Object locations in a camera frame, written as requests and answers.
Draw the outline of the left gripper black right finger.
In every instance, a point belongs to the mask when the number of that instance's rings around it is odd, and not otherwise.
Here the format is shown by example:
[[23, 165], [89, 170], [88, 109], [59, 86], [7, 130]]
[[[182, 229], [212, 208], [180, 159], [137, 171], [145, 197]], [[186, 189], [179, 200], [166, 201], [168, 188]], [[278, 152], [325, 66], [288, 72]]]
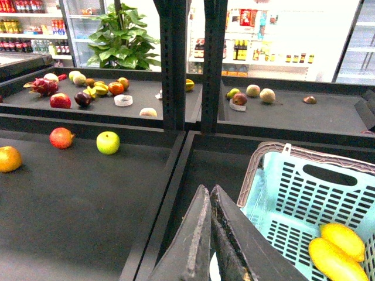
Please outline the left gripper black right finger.
[[270, 245], [219, 185], [213, 188], [210, 200], [221, 280], [307, 280]]

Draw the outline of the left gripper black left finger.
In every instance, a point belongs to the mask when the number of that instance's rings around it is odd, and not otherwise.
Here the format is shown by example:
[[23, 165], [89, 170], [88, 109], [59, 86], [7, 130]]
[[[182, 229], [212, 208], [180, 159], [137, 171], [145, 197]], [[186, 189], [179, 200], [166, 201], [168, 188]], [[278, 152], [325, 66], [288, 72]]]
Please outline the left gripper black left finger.
[[210, 194], [200, 185], [169, 248], [148, 280], [208, 280], [211, 219]]

